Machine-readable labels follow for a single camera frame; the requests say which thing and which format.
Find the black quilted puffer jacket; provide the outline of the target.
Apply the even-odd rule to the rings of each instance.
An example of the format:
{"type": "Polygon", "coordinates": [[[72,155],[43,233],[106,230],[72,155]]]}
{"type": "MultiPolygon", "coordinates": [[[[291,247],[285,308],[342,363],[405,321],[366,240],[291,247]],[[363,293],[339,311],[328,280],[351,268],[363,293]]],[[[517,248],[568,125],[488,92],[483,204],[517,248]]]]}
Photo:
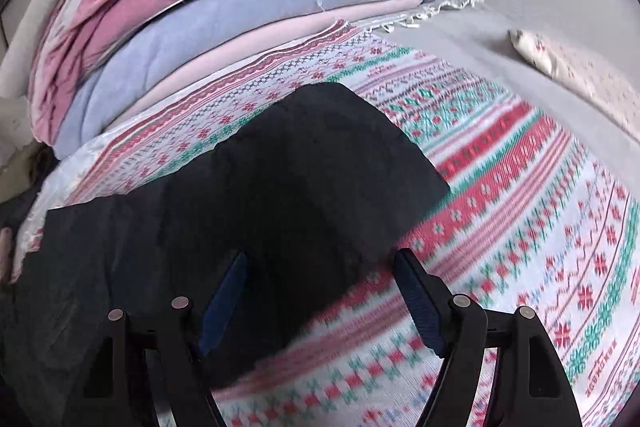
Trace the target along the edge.
{"type": "Polygon", "coordinates": [[[299,88],[177,172],[48,213],[1,301],[1,373],[36,426],[56,426],[107,313],[184,296],[209,320],[234,254],[239,306],[205,364],[215,388],[283,349],[385,261],[448,194],[397,126],[338,83],[299,88]]]}

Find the patterned red green blanket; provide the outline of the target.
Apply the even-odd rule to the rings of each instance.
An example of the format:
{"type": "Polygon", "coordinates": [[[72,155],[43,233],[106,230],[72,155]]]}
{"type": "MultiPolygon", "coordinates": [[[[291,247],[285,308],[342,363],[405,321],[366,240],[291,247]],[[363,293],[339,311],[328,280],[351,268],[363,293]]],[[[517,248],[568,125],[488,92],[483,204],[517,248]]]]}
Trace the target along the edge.
{"type": "MultiPolygon", "coordinates": [[[[639,381],[639,193],[508,88],[348,23],[215,72],[81,147],[29,206],[17,254],[38,251],[50,211],[169,176],[316,83],[374,106],[447,182],[399,245],[483,306],[535,309],[582,422],[612,425],[639,381]]],[[[378,268],[215,395],[231,426],[405,426],[437,366],[378,268]]]]}

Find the olive green folded garment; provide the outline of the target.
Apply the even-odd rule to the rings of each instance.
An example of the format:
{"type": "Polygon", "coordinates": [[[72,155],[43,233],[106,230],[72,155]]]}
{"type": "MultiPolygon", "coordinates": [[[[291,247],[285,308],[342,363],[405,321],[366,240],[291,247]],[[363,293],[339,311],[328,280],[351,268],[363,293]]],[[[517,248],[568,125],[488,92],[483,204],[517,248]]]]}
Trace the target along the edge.
{"type": "Polygon", "coordinates": [[[58,165],[53,150],[46,144],[32,141],[13,153],[1,167],[0,202],[21,195],[42,181],[58,165]]]}

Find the floral pillow at bedside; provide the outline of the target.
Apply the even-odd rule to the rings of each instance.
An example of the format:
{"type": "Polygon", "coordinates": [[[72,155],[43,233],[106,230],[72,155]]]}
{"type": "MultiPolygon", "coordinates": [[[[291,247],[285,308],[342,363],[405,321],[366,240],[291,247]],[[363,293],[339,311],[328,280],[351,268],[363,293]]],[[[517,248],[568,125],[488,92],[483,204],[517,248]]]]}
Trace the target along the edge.
{"type": "Polygon", "coordinates": [[[602,56],[535,31],[510,29],[508,35],[526,63],[639,142],[639,90],[602,56]]]}

